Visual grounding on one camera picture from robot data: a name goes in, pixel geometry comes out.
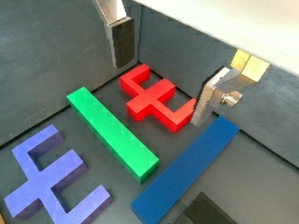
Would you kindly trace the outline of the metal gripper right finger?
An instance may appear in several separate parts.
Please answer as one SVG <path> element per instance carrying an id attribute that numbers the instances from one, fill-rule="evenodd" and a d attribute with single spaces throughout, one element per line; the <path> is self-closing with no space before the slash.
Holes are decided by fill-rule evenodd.
<path id="1" fill-rule="evenodd" d="M 268 68 L 268 62 L 236 50 L 229 68 L 222 66 L 201 84 L 190 123 L 200 126 L 220 105 L 233 108 L 242 97 L 238 90 L 256 84 Z"/>

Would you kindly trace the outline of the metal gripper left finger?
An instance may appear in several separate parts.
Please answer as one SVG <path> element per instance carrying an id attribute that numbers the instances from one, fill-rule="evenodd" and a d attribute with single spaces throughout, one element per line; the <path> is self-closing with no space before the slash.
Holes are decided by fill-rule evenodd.
<path id="1" fill-rule="evenodd" d="M 126 15 L 122 0 L 91 0 L 105 27 L 114 68 L 134 58 L 134 20 Z"/>

